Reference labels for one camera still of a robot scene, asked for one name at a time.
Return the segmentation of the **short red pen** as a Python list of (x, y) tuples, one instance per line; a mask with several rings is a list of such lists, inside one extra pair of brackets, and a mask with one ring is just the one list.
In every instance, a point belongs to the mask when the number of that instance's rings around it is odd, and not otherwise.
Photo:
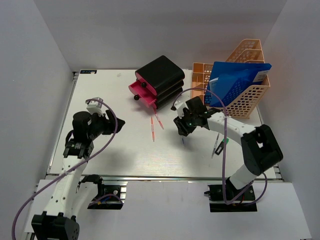
[(164, 129), (165, 129), (165, 128), (164, 128), (164, 125), (163, 125), (162, 121), (160, 120), (160, 118), (159, 118), (159, 116), (158, 116), (158, 114), (157, 114), (156, 109), (154, 108), (153, 111), (154, 111), (155, 118), (156, 118), (157, 122), (159, 123), (161, 129), (164, 130)]

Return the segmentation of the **long red pen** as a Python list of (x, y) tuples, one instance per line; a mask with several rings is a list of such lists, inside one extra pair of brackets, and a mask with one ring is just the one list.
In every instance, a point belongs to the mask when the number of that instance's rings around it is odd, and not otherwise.
[(154, 130), (154, 120), (153, 117), (150, 117), (150, 124), (151, 124), (151, 136), (152, 136), (152, 141), (155, 142), (155, 130)]

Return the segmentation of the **dark clear pen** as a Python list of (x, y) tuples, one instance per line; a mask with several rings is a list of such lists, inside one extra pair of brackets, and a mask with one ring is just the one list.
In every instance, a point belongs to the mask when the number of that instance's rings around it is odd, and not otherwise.
[(217, 146), (218, 146), (219, 137), (220, 137), (220, 133), (218, 133), (217, 136), (216, 136), (216, 140), (215, 140), (215, 143), (214, 143), (214, 146), (213, 146), (213, 150), (212, 150), (212, 154), (211, 154), (211, 159), (213, 159), (213, 157), (215, 155), (215, 151), (216, 151)]

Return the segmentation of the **black pink drawer organizer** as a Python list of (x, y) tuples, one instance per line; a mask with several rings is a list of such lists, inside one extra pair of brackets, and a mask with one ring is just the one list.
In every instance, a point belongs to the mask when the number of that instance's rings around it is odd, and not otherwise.
[(135, 77), (135, 82), (128, 86), (134, 100), (157, 110), (182, 92), (185, 73), (169, 58), (161, 55), (137, 69)]

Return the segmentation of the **blue plastic folder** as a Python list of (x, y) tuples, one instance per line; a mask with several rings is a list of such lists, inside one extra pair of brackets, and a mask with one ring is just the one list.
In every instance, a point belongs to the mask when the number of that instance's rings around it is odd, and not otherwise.
[(271, 68), (269, 63), (214, 62), (204, 103), (215, 108), (228, 106), (249, 86), (261, 85)]

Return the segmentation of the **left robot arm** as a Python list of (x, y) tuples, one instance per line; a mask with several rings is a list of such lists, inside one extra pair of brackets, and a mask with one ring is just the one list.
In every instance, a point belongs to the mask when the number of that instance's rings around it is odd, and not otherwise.
[(106, 187), (97, 174), (82, 177), (94, 149), (93, 141), (100, 135), (114, 135), (125, 121), (114, 117), (110, 110), (80, 111), (73, 115), (72, 130), (68, 133), (63, 152), (60, 179), (41, 214), (31, 220), (39, 240), (76, 240), (80, 225), (79, 213), (93, 199), (105, 196)]

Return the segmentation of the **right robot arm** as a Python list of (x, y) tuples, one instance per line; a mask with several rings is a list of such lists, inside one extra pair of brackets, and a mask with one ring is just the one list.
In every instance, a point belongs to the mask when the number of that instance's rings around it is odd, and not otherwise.
[(178, 134), (188, 136), (197, 127), (220, 133), (241, 146), (243, 165), (222, 185), (222, 199), (230, 204), (243, 195), (252, 182), (283, 159), (281, 148), (271, 130), (262, 124), (253, 126), (225, 116), (216, 108), (208, 109), (197, 96), (175, 102), (173, 120)]

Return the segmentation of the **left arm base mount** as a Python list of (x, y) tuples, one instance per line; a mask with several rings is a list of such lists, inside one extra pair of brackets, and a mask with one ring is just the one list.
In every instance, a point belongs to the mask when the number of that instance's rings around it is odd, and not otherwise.
[(125, 202), (127, 187), (124, 184), (106, 181), (102, 176), (91, 174), (80, 183), (96, 185), (96, 196), (87, 207), (90, 210), (120, 210)]

